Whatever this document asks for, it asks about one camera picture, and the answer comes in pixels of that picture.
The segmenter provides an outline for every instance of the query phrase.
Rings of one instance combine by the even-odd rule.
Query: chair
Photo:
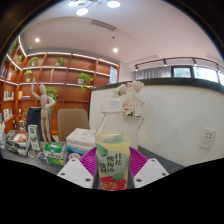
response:
[[[60,109],[58,110],[58,139],[65,142],[66,137],[76,128],[89,129],[89,121],[84,109]]]
[[[27,110],[27,115],[26,115],[26,131],[28,132],[28,126],[30,124],[34,124],[38,126],[38,132],[40,135],[40,141],[44,141],[43,137],[42,137],[42,129],[41,129],[41,117],[40,117],[40,113],[41,113],[41,107],[29,107]],[[49,114],[48,114],[48,118],[49,118],[49,131],[51,134],[51,141],[55,142],[55,140],[52,137],[52,133],[51,133],[51,114],[50,114],[50,110],[49,110]]]

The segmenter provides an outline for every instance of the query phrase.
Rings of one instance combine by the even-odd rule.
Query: bookshelf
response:
[[[22,55],[22,63],[16,64],[16,59]],[[30,66],[29,60],[32,57],[38,57],[39,62],[35,66]],[[58,57],[64,58],[64,64],[61,67],[55,66],[55,61]],[[40,107],[40,102],[31,95],[31,83],[35,78],[34,92],[41,95],[39,91],[40,84],[44,84],[46,88],[54,87],[57,90],[58,98],[54,106],[54,115],[51,116],[52,134],[57,134],[57,112],[62,108],[82,108],[89,112],[90,90],[87,88],[84,93],[81,92],[80,84],[78,84],[78,76],[81,72],[88,74],[94,78],[91,82],[91,87],[98,87],[109,84],[110,67],[112,66],[118,71],[117,80],[119,77],[119,65],[109,61],[90,57],[88,55],[80,55],[70,52],[37,52],[35,54],[24,55],[21,50],[21,45],[18,44],[15,51],[11,55],[7,55],[3,62],[3,66],[10,72],[9,80],[0,77],[0,111],[3,115],[3,110],[12,108],[13,119],[17,122],[22,118],[19,114],[19,109],[24,112],[24,109],[35,106]],[[26,82],[26,71],[33,72],[30,77],[30,82]],[[14,99],[3,101],[4,91],[13,92]],[[25,96],[30,96],[29,99],[18,99],[19,91],[23,91]],[[7,120],[6,133],[13,129],[11,120]]]

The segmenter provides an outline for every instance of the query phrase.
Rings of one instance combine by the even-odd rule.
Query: potted plant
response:
[[[58,93],[57,93],[57,90],[54,87],[46,88],[46,94],[47,94],[47,96],[49,96],[53,100],[55,100],[55,103],[57,102]],[[50,107],[50,110],[51,110],[51,115],[54,115],[54,108]]]
[[[27,111],[28,111],[28,109],[24,109],[24,112],[23,112],[23,115],[22,115],[22,120],[23,120],[24,126],[26,126]]]
[[[58,66],[62,66],[64,63],[65,63],[65,59],[63,57],[59,57],[56,59],[55,61],[55,66],[58,67]]]
[[[90,85],[91,81],[93,81],[93,78],[83,72],[78,76],[78,84],[81,84],[82,93],[86,91],[86,88],[90,88],[88,85]]]
[[[9,50],[9,52],[8,52],[8,54],[9,55],[13,55],[13,52],[14,52],[14,50],[15,50],[15,48],[16,48],[16,43],[17,43],[17,41],[15,41],[13,44],[12,44],[12,46],[10,47],[10,50]]]
[[[23,56],[22,55],[19,55],[17,58],[16,58],[16,64],[17,65],[21,65],[22,64],[22,60],[23,60]]]
[[[26,82],[30,82],[30,76],[33,74],[31,70],[27,70],[24,75],[26,75]]]
[[[39,58],[38,57],[32,57],[30,60],[29,60],[29,65],[30,66],[36,66],[39,62]]]

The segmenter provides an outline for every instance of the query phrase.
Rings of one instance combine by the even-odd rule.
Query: desk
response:
[[[47,163],[46,160],[38,159],[36,157],[38,151],[36,151],[35,157],[29,157],[28,155],[27,156],[21,156],[19,154],[13,153],[13,152],[11,152],[7,149],[5,149],[5,150],[0,149],[0,151],[1,151],[3,159],[8,159],[8,160],[16,161],[16,162],[21,162],[21,163],[33,165],[33,166],[41,168],[45,171],[48,171],[48,172],[50,172],[54,175],[57,175],[60,172],[60,170],[63,168],[63,167],[60,167],[60,166],[51,165],[51,164]],[[165,159],[161,156],[158,156],[158,155],[156,155],[156,154],[154,154],[154,153],[152,153],[152,152],[150,152],[150,151],[148,151],[148,150],[146,150],[146,149],[144,149],[140,146],[139,146],[139,151],[149,159],[150,158],[157,159],[159,161],[159,163],[164,167],[164,169],[169,174],[175,173],[176,171],[184,168],[184,166],[181,166],[179,164],[171,162],[171,161],[169,161],[169,160],[167,160],[167,159]],[[70,154],[71,153],[67,151],[66,161],[69,160],[68,157],[69,157]],[[128,184],[127,185],[128,185],[128,189],[133,188],[133,182],[132,182],[132,178],[131,178],[130,173],[129,173]],[[98,173],[96,174],[93,188],[94,189],[101,189]]]

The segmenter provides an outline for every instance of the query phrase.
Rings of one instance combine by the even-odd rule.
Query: flower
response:
[[[144,105],[144,101],[138,95],[143,87],[144,83],[132,81],[127,82],[126,85],[121,84],[118,88],[113,90],[113,97],[121,99],[123,113],[132,116],[138,107]]]
[[[144,83],[140,81],[133,81],[131,87],[138,93],[144,87]]]
[[[127,87],[125,84],[121,84],[118,88],[112,90],[113,91],[113,97],[118,98],[119,96],[123,96],[126,94]]]

